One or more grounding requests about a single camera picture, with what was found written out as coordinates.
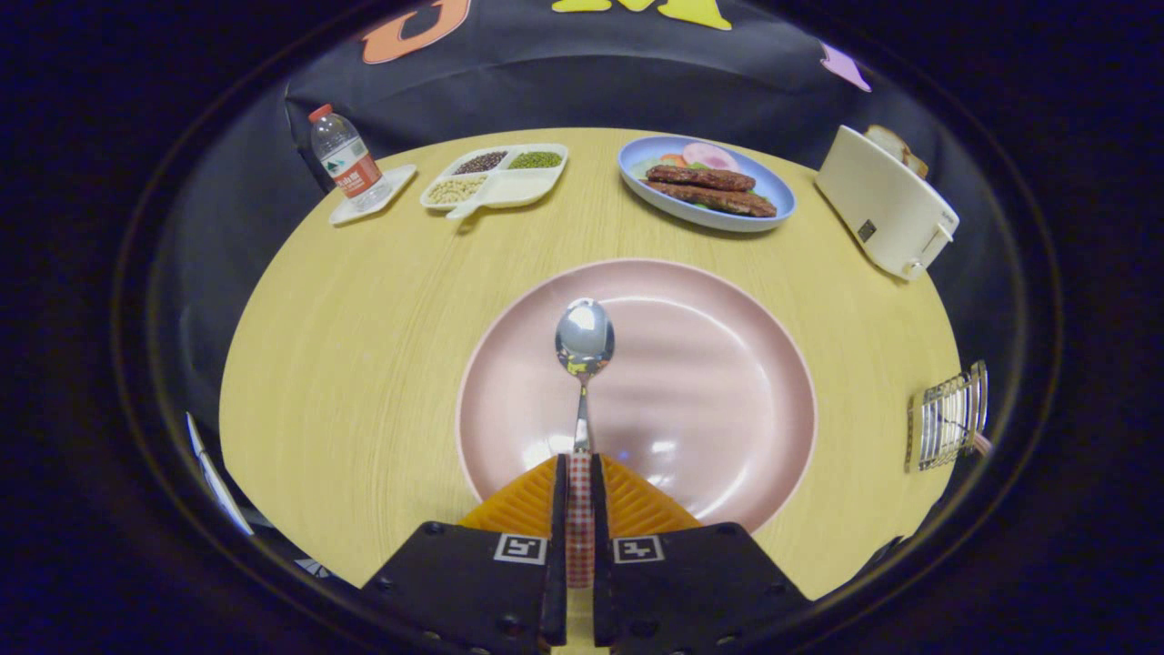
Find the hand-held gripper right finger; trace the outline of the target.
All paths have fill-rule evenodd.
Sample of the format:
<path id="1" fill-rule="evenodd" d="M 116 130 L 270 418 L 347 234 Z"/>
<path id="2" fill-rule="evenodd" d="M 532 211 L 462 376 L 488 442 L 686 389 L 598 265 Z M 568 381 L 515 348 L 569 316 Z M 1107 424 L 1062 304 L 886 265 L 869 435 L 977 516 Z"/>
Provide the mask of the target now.
<path id="1" fill-rule="evenodd" d="M 615 537 L 606 464 L 591 458 L 592 638 L 612 654 L 744 654 L 810 605 L 739 524 Z"/>

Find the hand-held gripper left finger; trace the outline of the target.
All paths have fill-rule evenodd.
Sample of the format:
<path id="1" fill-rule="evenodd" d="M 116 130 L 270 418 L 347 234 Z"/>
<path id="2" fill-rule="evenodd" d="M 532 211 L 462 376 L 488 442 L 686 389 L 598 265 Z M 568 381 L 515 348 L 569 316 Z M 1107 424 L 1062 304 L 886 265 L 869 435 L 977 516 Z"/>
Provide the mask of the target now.
<path id="1" fill-rule="evenodd" d="M 548 654 L 567 641 L 570 457 L 551 458 L 547 537 L 424 522 L 360 589 L 442 654 Z"/>

